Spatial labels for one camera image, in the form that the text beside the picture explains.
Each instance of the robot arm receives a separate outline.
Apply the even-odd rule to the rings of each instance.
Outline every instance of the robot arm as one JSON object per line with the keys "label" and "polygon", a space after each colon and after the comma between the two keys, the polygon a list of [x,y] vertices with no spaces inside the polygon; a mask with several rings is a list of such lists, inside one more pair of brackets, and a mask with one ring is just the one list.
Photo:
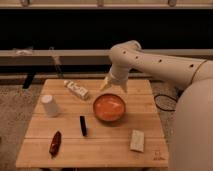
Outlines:
{"label": "robot arm", "polygon": [[111,84],[126,90],[129,71],[134,68],[167,81],[181,90],[193,82],[213,78],[213,62],[166,55],[146,54],[137,41],[115,45],[109,52],[112,67],[101,89]]}
{"label": "robot arm", "polygon": [[112,67],[101,89],[111,84],[126,90],[131,68],[184,90],[179,99],[169,145],[169,171],[213,170],[213,61],[145,54],[130,41],[112,47]]}

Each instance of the black marker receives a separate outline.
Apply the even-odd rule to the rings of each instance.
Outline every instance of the black marker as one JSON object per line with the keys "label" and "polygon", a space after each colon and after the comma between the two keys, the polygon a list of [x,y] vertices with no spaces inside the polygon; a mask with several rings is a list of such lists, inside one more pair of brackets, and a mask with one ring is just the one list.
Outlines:
{"label": "black marker", "polygon": [[84,116],[80,116],[81,132],[83,136],[87,135],[87,128]]}

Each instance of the wooden tabletop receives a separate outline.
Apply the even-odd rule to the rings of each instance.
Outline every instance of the wooden tabletop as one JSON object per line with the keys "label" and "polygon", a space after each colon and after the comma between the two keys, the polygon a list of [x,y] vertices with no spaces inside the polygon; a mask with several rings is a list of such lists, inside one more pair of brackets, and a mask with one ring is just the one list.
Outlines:
{"label": "wooden tabletop", "polygon": [[[168,149],[159,115],[147,80],[128,80],[128,93],[113,86],[99,92],[103,80],[73,80],[90,92],[83,101],[63,86],[63,80],[46,80],[20,149],[16,167],[167,167]],[[93,113],[93,102],[104,93],[119,95],[126,103],[125,116],[104,124]],[[58,117],[49,118],[40,98],[52,94],[60,107]],[[83,137],[79,116],[84,115],[88,130]],[[144,152],[130,150],[132,130],[145,135]],[[51,158],[49,147],[56,131],[62,134],[58,155]]]}

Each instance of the orange bowl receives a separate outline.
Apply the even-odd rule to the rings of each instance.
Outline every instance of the orange bowl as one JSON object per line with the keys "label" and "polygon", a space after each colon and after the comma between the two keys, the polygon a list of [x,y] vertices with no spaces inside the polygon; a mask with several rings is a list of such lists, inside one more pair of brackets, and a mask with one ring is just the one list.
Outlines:
{"label": "orange bowl", "polygon": [[102,121],[117,121],[125,114],[125,102],[115,94],[100,95],[93,103],[96,117]]}

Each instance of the beige carpet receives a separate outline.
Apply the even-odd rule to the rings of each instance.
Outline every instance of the beige carpet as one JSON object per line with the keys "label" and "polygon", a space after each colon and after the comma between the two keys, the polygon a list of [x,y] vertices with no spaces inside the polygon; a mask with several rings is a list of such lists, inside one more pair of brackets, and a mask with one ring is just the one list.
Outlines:
{"label": "beige carpet", "polygon": [[[154,94],[164,93],[175,97],[175,89],[165,83],[152,83]],[[36,105],[42,84],[33,84],[23,90],[22,85],[0,85],[0,171],[27,171],[30,169],[16,169],[15,161]],[[175,104],[161,98],[158,103],[166,108],[174,108]],[[164,133],[169,143],[173,113],[159,111]],[[119,169],[79,169],[79,170],[116,170]],[[120,169],[135,171],[141,169]],[[149,171],[166,171],[167,169],[149,169]]]}

